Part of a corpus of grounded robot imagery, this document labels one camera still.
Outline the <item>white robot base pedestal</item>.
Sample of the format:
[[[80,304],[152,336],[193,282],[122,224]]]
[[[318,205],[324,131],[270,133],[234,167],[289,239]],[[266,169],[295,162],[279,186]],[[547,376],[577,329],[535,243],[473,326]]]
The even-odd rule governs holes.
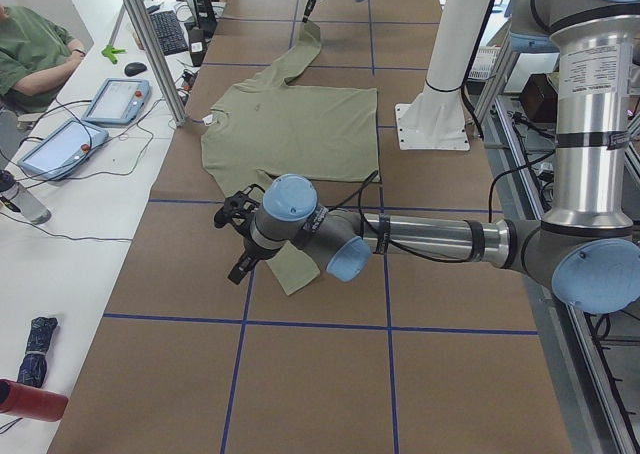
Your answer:
[[[424,88],[410,104],[395,106],[402,150],[470,149],[462,102],[485,17],[494,0],[446,0]]]

